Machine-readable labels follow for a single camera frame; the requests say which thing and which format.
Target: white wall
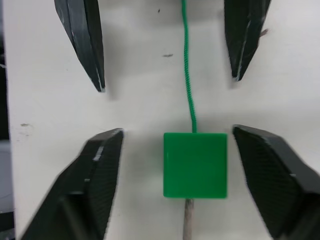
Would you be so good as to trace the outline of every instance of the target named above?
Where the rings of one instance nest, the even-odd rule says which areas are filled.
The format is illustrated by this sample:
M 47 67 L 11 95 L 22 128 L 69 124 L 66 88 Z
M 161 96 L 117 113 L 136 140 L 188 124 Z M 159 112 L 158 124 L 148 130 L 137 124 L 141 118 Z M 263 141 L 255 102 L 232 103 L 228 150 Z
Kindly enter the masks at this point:
M 184 201 L 163 191 L 163 133 L 190 132 L 179 0 L 100 0 L 107 93 L 77 60 L 53 0 L 5 0 L 16 230 L 85 140 L 126 130 L 108 240 L 181 239 Z M 200 132 L 283 136 L 320 172 L 320 2 L 273 0 L 243 80 L 231 84 L 224 1 L 188 0 Z M 268 240 L 229 135 L 228 199 L 195 202 L 195 240 Z

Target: dark spot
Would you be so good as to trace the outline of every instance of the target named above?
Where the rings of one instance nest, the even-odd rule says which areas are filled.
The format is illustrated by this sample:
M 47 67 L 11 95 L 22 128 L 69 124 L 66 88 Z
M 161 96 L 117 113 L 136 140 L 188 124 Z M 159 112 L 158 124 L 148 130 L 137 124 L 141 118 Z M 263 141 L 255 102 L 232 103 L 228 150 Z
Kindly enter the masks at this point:
M 260 33 L 260 37 L 266 35 L 268 32 L 269 32 L 269 28 L 266 28 L 265 30 L 263 30 L 263 31 Z

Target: green cube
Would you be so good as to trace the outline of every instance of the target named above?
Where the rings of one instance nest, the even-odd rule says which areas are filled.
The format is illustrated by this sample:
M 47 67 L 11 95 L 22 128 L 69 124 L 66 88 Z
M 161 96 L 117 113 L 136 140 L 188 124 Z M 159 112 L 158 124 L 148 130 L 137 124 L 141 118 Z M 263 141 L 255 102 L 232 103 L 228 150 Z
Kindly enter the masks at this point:
M 163 195 L 168 198 L 227 197 L 227 134 L 164 134 Z

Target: textured black surface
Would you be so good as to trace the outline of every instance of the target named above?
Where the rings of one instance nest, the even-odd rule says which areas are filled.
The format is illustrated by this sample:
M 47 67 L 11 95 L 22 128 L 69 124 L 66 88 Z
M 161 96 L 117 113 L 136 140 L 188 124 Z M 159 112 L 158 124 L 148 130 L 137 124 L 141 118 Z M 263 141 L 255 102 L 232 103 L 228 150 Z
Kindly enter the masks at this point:
M 0 57 L 4 50 L 0 47 Z M 4 59 L 0 58 L 0 64 L 5 65 Z M 0 67 L 0 140 L 9 139 L 8 104 L 7 104 L 7 78 L 6 69 Z
M 98 0 L 54 0 L 76 55 L 95 88 L 105 91 L 104 47 Z
M 320 177 L 277 135 L 241 125 L 233 134 L 248 188 L 270 235 L 282 240 L 319 236 Z
M 0 213 L 0 232 L 14 229 L 15 228 L 15 219 L 14 219 L 14 213 L 6 212 L 6 213 Z
M 22 240 L 102 240 L 115 195 L 123 131 L 88 140 L 56 179 Z
M 240 81 L 259 44 L 271 0 L 224 0 L 225 39 L 232 76 Z

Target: green cord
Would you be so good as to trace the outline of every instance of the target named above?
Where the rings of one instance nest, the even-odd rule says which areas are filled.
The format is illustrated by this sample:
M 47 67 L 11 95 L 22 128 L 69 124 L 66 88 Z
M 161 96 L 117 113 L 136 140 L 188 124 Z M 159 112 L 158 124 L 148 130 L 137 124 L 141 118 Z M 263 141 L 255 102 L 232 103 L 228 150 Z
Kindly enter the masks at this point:
M 187 0 L 182 1 L 182 18 L 183 18 L 183 25 L 184 25 L 184 75 L 185 75 L 185 87 L 186 87 L 186 94 L 189 103 L 189 110 L 191 115 L 191 122 L 192 122 L 192 132 L 197 132 L 197 118 L 196 118 L 196 111 L 194 100 L 192 97 L 191 91 L 191 84 L 190 84 L 190 76 L 189 76 L 189 28 L 188 28 L 188 19 L 187 19 Z

